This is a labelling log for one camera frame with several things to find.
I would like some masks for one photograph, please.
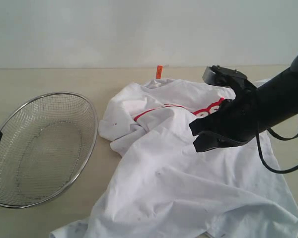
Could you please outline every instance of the white wall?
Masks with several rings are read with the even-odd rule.
[[[0,0],[0,68],[288,64],[298,0]]]

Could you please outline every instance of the robotic arm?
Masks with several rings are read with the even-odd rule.
[[[262,156],[259,133],[268,130],[274,137],[283,138],[271,127],[298,114],[298,56],[289,68],[272,78],[259,88],[247,80],[247,76],[237,70],[207,67],[203,79],[207,84],[231,87],[236,94],[234,100],[224,100],[217,112],[190,123],[197,152],[219,147],[233,147],[257,138],[260,158],[264,166],[274,173],[286,174],[298,169],[298,165],[288,170],[269,167]]]

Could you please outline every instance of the metal basket rim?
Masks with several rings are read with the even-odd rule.
[[[42,201],[39,201],[39,202],[36,202],[36,203],[33,203],[33,204],[29,204],[29,205],[8,205],[8,204],[5,204],[5,203],[1,203],[0,202],[0,206],[2,207],[7,207],[7,208],[26,208],[26,207],[32,207],[32,206],[36,206],[36,205],[39,205],[41,203],[44,203],[48,200],[51,200],[53,198],[56,198],[58,195],[60,195],[61,193],[65,192],[74,182],[75,180],[78,178],[78,176],[80,175],[80,173],[83,171],[83,169],[85,168],[93,150],[94,150],[94,147],[95,147],[95,144],[96,144],[96,140],[97,140],[97,131],[98,131],[98,117],[97,117],[97,113],[96,113],[96,109],[93,105],[93,103],[91,102],[90,99],[88,99],[87,97],[81,95],[81,94],[78,94],[78,93],[73,93],[73,92],[67,92],[67,91],[61,91],[61,92],[53,92],[53,93],[46,93],[46,94],[43,94],[43,95],[40,95],[40,96],[37,96],[37,97],[34,97],[28,101],[26,101],[25,103],[23,103],[21,106],[19,106],[5,121],[4,123],[2,123],[2,125],[0,126],[0,130],[3,129],[3,127],[9,122],[9,120],[16,114],[18,113],[18,111],[20,111],[22,108],[24,108],[25,106],[29,105],[30,103],[38,100],[38,99],[41,99],[41,98],[45,98],[45,97],[48,97],[48,96],[53,96],[53,95],[61,95],[61,94],[65,94],[65,95],[73,95],[73,96],[78,96],[80,98],[83,98],[84,100],[86,100],[90,105],[91,105],[91,108],[92,108],[92,111],[93,111],[93,115],[94,115],[94,118],[95,118],[95,132],[94,132],[94,138],[93,138],[93,143],[89,149],[89,152],[82,164],[82,166],[80,167],[80,169],[77,171],[77,173],[73,176],[73,178],[68,181],[66,184],[64,184],[63,187],[61,187],[59,190],[57,190],[55,193],[51,194],[50,196],[46,197],[45,199],[43,199]]]

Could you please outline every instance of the wire mesh basket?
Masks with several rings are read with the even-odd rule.
[[[68,188],[96,143],[98,121],[84,96],[57,92],[26,102],[1,126],[0,205],[23,208]]]

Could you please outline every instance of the t-shirt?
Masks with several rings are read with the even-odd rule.
[[[67,226],[51,237],[297,237],[296,203],[284,177],[262,165],[255,139],[195,151],[189,123],[234,97],[231,89],[185,80],[125,87],[99,124],[100,136],[122,156],[107,190],[81,236],[58,235]],[[278,169],[267,134],[260,139],[266,162]]]

